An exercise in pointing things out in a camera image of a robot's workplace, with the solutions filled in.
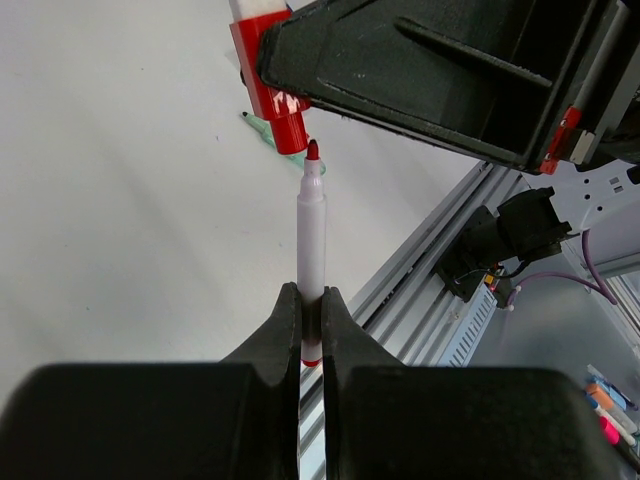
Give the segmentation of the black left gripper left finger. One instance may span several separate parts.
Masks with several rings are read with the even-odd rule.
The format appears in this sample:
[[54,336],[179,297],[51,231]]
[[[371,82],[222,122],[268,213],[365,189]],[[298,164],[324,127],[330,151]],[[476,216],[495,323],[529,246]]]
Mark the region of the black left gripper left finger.
[[217,362],[35,369],[1,415],[5,479],[295,479],[301,301]]

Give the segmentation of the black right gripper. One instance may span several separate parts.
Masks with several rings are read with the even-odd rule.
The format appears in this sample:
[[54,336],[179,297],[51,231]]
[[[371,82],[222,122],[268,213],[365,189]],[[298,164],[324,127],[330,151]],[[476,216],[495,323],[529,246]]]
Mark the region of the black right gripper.
[[556,115],[539,172],[639,164],[639,3],[612,1]]

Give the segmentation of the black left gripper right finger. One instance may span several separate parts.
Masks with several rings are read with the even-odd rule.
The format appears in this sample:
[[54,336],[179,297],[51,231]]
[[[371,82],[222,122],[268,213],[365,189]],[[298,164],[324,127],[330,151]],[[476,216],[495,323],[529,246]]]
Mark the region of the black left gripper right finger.
[[584,394],[537,368],[410,367],[322,298],[331,479],[614,479]]

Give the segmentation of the red marker cap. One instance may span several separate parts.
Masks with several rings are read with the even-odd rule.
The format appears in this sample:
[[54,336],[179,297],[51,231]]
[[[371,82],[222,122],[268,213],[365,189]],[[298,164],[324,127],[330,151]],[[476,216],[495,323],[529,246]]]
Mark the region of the red marker cap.
[[303,112],[307,100],[267,86],[257,70],[261,41],[272,26],[292,15],[285,1],[230,0],[230,31],[253,112],[271,127],[276,150],[282,155],[303,152],[308,146]]

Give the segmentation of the thin white red marker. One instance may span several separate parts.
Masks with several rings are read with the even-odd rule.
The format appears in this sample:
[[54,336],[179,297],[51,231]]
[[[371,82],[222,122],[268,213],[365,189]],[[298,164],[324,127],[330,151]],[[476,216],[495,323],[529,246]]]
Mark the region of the thin white red marker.
[[301,296],[301,361],[322,359],[321,304],[325,291],[327,198],[316,140],[309,142],[297,197],[297,289]]

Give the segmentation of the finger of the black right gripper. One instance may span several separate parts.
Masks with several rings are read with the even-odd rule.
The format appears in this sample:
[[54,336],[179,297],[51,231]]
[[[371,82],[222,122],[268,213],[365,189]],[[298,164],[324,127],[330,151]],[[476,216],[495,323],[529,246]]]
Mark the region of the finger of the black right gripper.
[[528,173],[550,147],[605,1],[316,1],[256,69],[318,108]]

